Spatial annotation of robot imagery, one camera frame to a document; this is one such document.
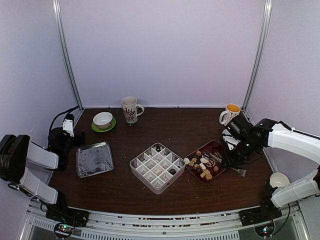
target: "white mug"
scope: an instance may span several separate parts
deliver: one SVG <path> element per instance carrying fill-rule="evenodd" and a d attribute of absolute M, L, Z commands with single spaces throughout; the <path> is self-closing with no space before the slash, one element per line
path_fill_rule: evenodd
<path fill-rule="evenodd" d="M 134 96 L 127 96 L 121 100 L 123 115 L 128 124 L 136 123 L 138 116 L 145 111 L 145 108 L 141 104 L 137 104 L 137 102 L 138 99 Z"/>
<path fill-rule="evenodd" d="M 241 108 L 238 105 L 228 104 L 225 108 L 225 111 L 220 114 L 219 123 L 227 126 L 231 119 L 240 114 L 240 111 Z"/>

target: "red tray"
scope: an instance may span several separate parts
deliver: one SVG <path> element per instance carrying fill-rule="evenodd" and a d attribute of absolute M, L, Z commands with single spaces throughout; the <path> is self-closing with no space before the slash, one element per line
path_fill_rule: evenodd
<path fill-rule="evenodd" d="M 225 151 L 225 147 L 218 141 L 212 140 L 210 142 L 208 142 L 206 145 L 203 145 L 202 147 L 198 148 L 197 150 L 195 150 L 194 152 L 190 153 L 188 156 L 186 156 L 186 158 L 189 158 L 189 160 L 191 161 L 191 159 L 193 157 L 196 156 L 196 152 L 200 151 L 202 154 L 214 154 L 216 157 L 218 157 L 220 155 L 223 155 L 224 151 Z M 216 177 L 218 177 L 221 173 L 223 173 L 226 169 L 221 167 L 221 163 L 218 161 L 213 160 L 213 158 L 210 158 L 210 161 L 212 163 L 212 161 L 215 162 L 215 166 L 219 167 L 218 171 L 214 171 L 213 167 L 210 167 L 210 165 L 205 164 L 206 169 L 208 169 L 212 175 L 212 179 L 207 181 L 206 178 L 202 178 L 200 177 L 200 173 L 197 173 L 197 171 L 194 169 L 193 166 L 189 166 L 186 165 L 186 169 L 189 170 L 190 173 L 192 173 L 193 176 L 195 176 L 196 179 L 199 180 L 200 183 L 202 184 L 206 184 L 211 182 L 213 179 L 215 179 Z"/>

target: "green saucer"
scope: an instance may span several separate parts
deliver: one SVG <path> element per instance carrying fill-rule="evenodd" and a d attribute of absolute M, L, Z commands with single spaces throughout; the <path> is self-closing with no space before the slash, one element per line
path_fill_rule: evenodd
<path fill-rule="evenodd" d="M 91 128 L 93 131 L 95 131 L 97 133 L 104 133 L 104 132 L 108 132 L 111 129 L 113 129 L 115 127 L 116 123 L 117 123 L 116 119 L 113 118 L 111 126 L 106 129 L 99 129 L 94 123 L 91 124 Z"/>

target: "compartment organizer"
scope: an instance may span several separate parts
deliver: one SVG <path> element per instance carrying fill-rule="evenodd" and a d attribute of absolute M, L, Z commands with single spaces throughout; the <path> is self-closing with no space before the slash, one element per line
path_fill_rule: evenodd
<path fill-rule="evenodd" d="M 157 142 L 131 160 L 130 167 L 152 192 L 161 194 L 185 171 L 185 162 Z"/>

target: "white bowl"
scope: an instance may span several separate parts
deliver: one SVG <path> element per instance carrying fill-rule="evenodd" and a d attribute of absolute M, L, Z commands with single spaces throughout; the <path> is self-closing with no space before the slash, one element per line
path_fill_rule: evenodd
<path fill-rule="evenodd" d="M 113 118 L 114 116 L 110 112 L 103 111 L 94 116 L 93 123 L 99 129 L 107 129 L 111 126 Z"/>
<path fill-rule="evenodd" d="M 289 178 L 281 172 L 275 172 L 270 177 L 271 187 L 284 187 L 290 184 Z"/>

